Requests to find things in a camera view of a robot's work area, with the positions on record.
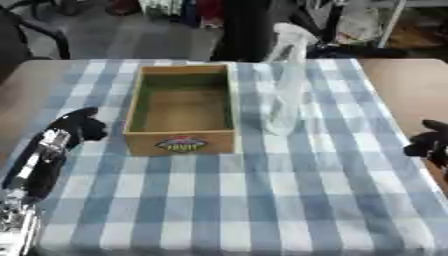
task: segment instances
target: gray floor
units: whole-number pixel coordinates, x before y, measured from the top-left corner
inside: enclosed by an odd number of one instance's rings
[[[104,12],[104,0],[87,0],[86,10],[75,17],[56,14],[50,6],[41,6],[44,21],[65,32],[73,59],[139,58],[207,60],[219,38],[219,30],[192,29],[143,14],[113,17]],[[274,21],[283,21],[291,10],[288,0],[275,0]],[[57,57],[54,43],[43,36],[28,33],[35,55]]]

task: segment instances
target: tablecloth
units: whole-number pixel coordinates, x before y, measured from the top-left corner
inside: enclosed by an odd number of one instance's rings
[[[184,64],[75,61],[64,74],[7,166],[71,110],[99,106],[110,135],[75,149],[41,203],[43,255],[448,254],[446,199],[403,155],[406,138],[356,60],[308,61],[288,137],[262,128],[282,64],[228,63],[234,154],[131,157],[122,129],[138,67]]]

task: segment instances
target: chair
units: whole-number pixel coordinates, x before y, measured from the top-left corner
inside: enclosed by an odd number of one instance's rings
[[[0,5],[0,81],[5,79],[22,62],[43,59],[33,56],[22,28],[31,29],[52,38],[57,45],[61,59],[70,59],[69,44],[62,31],[48,25],[22,18]]]
[[[6,7],[6,9],[12,10],[12,9],[15,9],[18,7],[23,7],[23,6],[29,5],[31,7],[31,16],[33,16],[33,18],[35,18],[36,20],[40,20],[37,7],[43,3],[50,3],[54,7],[57,6],[55,0],[20,0],[16,3]]]
[[[335,42],[337,27],[342,12],[349,0],[314,1],[316,7],[322,7],[332,2],[330,14],[325,27],[320,29],[308,13],[305,5],[290,16],[291,23],[301,26],[319,38],[319,42],[308,51],[308,58],[405,58],[408,54],[401,49],[378,48],[376,46],[358,46],[337,44]]]

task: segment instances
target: wooden crate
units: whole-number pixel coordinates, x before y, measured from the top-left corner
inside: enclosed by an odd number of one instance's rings
[[[134,156],[233,152],[225,65],[143,67],[123,134]]]

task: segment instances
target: black glove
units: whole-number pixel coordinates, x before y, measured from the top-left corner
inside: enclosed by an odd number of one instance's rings
[[[97,113],[97,108],[84,108],[73,111],[58,118],[43,132],[34,136],[25,150],[17,158],[13,167],[9,170],[2,184],[3,189],[10,186],[29,157],[36,151],[45,131],[49,129],[60,129],[70,133],[71,136],[67,144],[67,150],[73,149],[82,141],[98,141],[104,138],[107,135],[105,131],[106,125],[94,118]],[[24,185],[27,191],[27,197],[33,198],[33,202],[44,199],[53,189],[64,163],[65,155],[58,159],[53,159],[50,163],[42,160],[38,161],[28,181]]]
[[[413,136],[410,139],[412,144],[404,148],[404,153],[427,158],[439,168],[447,167],[448,125],[433,120],[423,120],[422,123],[434,131]]]

